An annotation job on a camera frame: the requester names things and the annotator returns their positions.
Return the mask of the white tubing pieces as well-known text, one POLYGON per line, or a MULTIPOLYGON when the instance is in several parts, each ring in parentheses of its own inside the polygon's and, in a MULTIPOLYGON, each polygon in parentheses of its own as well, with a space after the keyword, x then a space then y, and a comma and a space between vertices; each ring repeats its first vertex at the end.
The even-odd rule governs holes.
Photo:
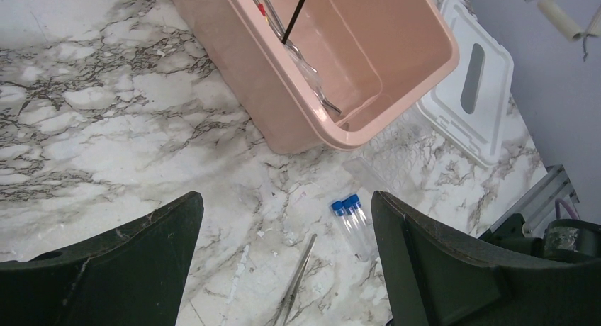
POLYGON ((537 3, 538 10, 545 16, 547 21, 569 42, 581 41, 583 51, 583 62, 588 60, 588 41, 600 37, 600 6, 590 19, 588 25, 583 28, 571 18, 555 0, 524 0, 525 3, 537 3))

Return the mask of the two blue capped vials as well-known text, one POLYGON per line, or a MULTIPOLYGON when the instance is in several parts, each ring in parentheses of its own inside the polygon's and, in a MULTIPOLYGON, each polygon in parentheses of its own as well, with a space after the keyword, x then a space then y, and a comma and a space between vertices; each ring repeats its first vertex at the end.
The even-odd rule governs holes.
POLYGON ((370 262, 378 257, 373 223, 363 209, 360 197, 354 193, 343 200, 330 204, 330 210, 352 254, 361 262, 370 262))

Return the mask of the pink plastic bin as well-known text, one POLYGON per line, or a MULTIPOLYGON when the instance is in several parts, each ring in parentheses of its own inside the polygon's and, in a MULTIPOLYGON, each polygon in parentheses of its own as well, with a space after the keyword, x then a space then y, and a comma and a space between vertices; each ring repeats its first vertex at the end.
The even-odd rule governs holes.
MULTIPOLYGON (((459 63, 433 0, 306 0, 290 39, 322 78, 326 110, 253 0, 172 0, 271 150, 354 150, 459 63)), ((286 27, 298 0, 270 0, 286 27)))

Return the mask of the clear plastic well plate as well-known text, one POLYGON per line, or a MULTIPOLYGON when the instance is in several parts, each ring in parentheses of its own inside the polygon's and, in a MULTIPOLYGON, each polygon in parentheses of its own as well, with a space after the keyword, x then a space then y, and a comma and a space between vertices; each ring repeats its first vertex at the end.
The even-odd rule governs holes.
POLYGON ((417 148, 433 132, 416 108, 404 112, 364 145, 343 169, 368 193, 399 195, 419 158, 417 148))

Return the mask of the metal crucible tongs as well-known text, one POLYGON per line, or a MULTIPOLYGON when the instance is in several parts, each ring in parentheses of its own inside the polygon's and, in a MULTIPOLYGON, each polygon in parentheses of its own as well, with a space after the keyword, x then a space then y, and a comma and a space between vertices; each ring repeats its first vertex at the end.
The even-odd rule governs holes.
POLYGON ((298 0, 293 15, 291 16, 291 19, 286 27, 284 27, 283 23, 281 22, 281 19, 279 18, 279 15, 277 14, 270 0, 259 1, 264 5, 266 13, 269 17, 268 25, 280 43, 288 50, 290 56, 292 56, 297 68, 309 84, 315 96, 318 98, 320 104, 326 110, 329 110, 335 113, 337 116, 340 116, 342 111, 327 99, 322 89, 322 78, 320 77, 318 71, 306 61, 300 49, 290 39, 294 25, 300 16, 306 0, 298 0))

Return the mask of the metal tweezers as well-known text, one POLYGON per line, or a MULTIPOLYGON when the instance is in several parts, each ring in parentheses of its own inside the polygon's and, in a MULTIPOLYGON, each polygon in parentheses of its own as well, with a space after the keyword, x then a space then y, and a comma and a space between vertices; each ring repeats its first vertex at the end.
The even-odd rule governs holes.
POLYGON ((300 288, 301 280, 307 269, 308 261, 310 255, 312 254, 313 247, 315 245, 317 235, 312 234, 307 247, 305 248, 298 266, 292 275, 291 282, 285 292, 285 295, 275 313, 274 320, 272 322, 273 326, 282 326, 285 325, 288 321, 289 315, 291 313, 291 309, 293 307, 294 302, 296 301, 296 296, 298 294, 298 289, 300 288))

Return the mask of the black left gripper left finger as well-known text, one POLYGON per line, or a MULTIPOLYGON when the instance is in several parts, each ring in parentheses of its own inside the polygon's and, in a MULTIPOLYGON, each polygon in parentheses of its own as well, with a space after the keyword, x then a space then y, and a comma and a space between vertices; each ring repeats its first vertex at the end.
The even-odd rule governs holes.
POLYGON ((174 325, 203 219, 189 192, 136 220, 1 263, 2 325, 174 325))

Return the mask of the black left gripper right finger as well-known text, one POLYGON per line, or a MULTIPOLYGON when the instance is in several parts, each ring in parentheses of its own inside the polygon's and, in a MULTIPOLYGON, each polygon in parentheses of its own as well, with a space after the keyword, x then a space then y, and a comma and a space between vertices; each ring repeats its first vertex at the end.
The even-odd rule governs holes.
POLYGON ((600 226, 555 220, 517 247, 371 199, 392 325, 599 325, 600 226))

